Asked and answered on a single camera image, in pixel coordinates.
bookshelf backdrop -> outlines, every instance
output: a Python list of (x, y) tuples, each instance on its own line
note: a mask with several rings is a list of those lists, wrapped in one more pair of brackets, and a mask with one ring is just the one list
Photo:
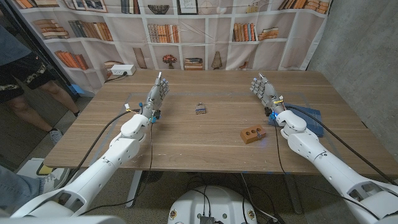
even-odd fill
[[(172, 65), (180, 70), (305, 70), (330, 5), (329, 0), (8, 1), (70, 81), (92, 95), (113, 63), (165, 70), (165, 55), (173, 55)], [(185, 2), (197, 3), (197, 10)], [(200, 66), (188, 58), (200, 58)]]

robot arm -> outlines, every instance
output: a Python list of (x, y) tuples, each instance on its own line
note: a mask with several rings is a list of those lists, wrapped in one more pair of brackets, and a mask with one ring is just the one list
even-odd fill
[(105, 186), (114, 172), (139, 151), (145, 140), (144, 127), (155, 121), (155, 112), (169, 91), (168, 82), (162, 80), (162, 72), (155, 81), (141, 109), (121, 127), (121, 132), (111, 141), (109, 149), (93, 165), (89, 166), (71, 184), (39, 195), (18, 209), (11, 218), (26, 215), (34, 217), (75, 217), (85, 212), (93, 199)]
[[(278, 104), (278, 94), (274, 87), (261, 73), (259, 76), (260, 80), (255, 79), (252, 82), (251, 90), (264, 106), (272, 108), (276, 122), (283, 126), (280, 132), (287, 139), (291, 150), (310, 161), (341, 196), (363, 205), (378, 219), (398, 212), (397, 186), (365, 178), (329, 152), (319, 142), (318, 137), (307, 129), (304, 119)], [(345, 202), (360, 223), (377, 222), (365, 209), (346, 200)]]

blue cloth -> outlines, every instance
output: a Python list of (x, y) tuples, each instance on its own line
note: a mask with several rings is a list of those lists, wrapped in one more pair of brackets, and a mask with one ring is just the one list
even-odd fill
[[(294, 106), (297, 107), (298, 109), (304, 110), (305, 112), (309, 113), (310, 115), (314, 116), (316, 119), (318, 119), (319, 121), (322, 122), (322, 118), (321, 118), (321, 111), (315, 110), (315, 109), (311, 109), (311, 108), (306, 108), (303, 106), (296, 106), (296, 105), (291, 105), (288, 103), (285, 103), (285, 106)], [(312, 132), (314, 132), (318, 137), (323, 137), (324, 132), (323, 132), (323, 127), (320, 126), (320, 124), (318, 124), (316, 121), (314, 121), (312, 118), (310, 118), (309, 116), (295, 110), (295, 109), (290, 109), (294, 114), (296, 114), (297, 116), (303, 118), (305, 120), (305, 122), (307, 122), (307, 128), (309, 130), (311, 130)], [(275, 126), (274, 121), (271, 120), (271, 116), (268, 117), (268, 124)]]
[(44, 180), (17, 175), (0, 166), (0, 208), (19, 208), (43, 193)]
[(5, 65), (29, 55), (32, 51), (0, 26), (0, 65)]

blue mat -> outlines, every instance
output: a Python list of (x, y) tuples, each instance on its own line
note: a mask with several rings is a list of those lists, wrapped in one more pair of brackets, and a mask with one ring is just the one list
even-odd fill
[[(304, 110), (305, 112), (309, 113), (310, 115), (314, 116), (316, 119), (318, 119), (319, 121), (322, 122), (321, 111), (311, 109), (311, 108), (305, 108), (303, 106), (291, 105), (288, 103), (285, 103), (285, 106), (294, 106), (294, 107), (297, 107), (298, 109)], [(318, 137), (323, 137), (323, 135), (324, 135), (323, 127), (320, 126), (320, 124), (318, 124), (316, 121), (314, 121), (309, 116), (307, 116), (295, 109), (289, 109), (289, 110), (291, 110), (297, 116), (303, 118), (305, 120), (305, 122), (307, 122), (307, 128), (309, 130), (313, 131)], [(268, 117), (268, 124), (275, 126), (274, 121), (271, 119), (271, 117)]]

sneaker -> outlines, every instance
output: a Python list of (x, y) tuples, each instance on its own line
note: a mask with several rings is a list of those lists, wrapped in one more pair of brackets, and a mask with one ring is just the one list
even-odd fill
[(57, 190), (66, 181), (70, 169), (57, 168), (51, 174), (43, 178), (43, 194)]
[(50, 131), (51, 141), (56, 145), (62, 138), (63, 134), (60, 130)]

